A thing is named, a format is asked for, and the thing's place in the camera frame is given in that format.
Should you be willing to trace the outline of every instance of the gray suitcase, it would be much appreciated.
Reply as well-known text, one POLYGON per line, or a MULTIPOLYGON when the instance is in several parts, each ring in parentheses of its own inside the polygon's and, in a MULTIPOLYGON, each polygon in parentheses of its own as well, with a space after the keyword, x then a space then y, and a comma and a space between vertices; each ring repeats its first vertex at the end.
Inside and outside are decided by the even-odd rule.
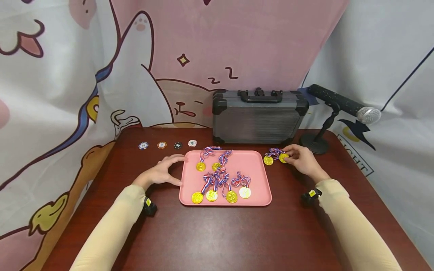
POLYGON ((213 140, 217 144, 289 144, 308 109, 299 91, 217 90, 213 140))

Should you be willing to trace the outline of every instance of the blue poker chip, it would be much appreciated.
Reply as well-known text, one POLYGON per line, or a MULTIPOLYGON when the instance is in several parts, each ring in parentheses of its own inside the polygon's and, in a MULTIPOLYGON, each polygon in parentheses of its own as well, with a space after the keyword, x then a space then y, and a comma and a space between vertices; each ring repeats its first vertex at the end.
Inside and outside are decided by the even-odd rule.
POLYGON ((145 150, 145 149, 148 148, 148 146, 149 146, 149 144, 148 144, 147 142, 142 142, 142 143, 140 143, 140 144, 138 145, 138 148, 139 148, 140 150, 145 150))

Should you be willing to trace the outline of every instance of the cartoon backdrop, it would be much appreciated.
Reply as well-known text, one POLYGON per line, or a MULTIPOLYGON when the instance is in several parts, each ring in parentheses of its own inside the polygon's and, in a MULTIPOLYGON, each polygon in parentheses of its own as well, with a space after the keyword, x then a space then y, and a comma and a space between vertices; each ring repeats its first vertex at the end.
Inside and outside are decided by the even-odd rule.
MULTIPOLYGON (((3 1, 2 270, 41 269, 122 130, 210 127, 215 89, 312 83, 383 109, 332 129, 434 265, 434 6, 353 0, 326 42, 347 2, 3 1)), ((322 125, 322 104, 303 127, 322 125)))

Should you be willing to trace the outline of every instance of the orange poker chip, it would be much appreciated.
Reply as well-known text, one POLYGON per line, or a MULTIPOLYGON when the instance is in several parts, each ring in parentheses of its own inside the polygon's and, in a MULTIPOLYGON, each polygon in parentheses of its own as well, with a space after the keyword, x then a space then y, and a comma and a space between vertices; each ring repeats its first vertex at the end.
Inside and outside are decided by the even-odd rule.
POLYGON ((166 146, 167 146, 167 143, 164 142, 164 141, 158 143, 158 145, 157 145, 157 147, 158 147, 159 149, 164 149, 166 146))

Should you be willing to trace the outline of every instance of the wrist strap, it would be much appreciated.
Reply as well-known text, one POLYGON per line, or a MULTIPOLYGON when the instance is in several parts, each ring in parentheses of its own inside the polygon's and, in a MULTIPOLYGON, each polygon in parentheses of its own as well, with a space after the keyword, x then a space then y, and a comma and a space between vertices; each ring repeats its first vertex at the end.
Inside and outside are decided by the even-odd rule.
POLYGON ((301 195, 301 200, 304 203, 312 204, 312 202, 315 199, 321 197, 321 195, 322 195, 321 190, 319 190, 318 188, 314 188, 314 189, 310 190, 309 192, 304 193, 303 195, 301 195))
POLYGON ((143 204, 142 211, 146 214, 146 216, 154 216, 157 212, 157 205, 145 196, 145 203, 143 204))

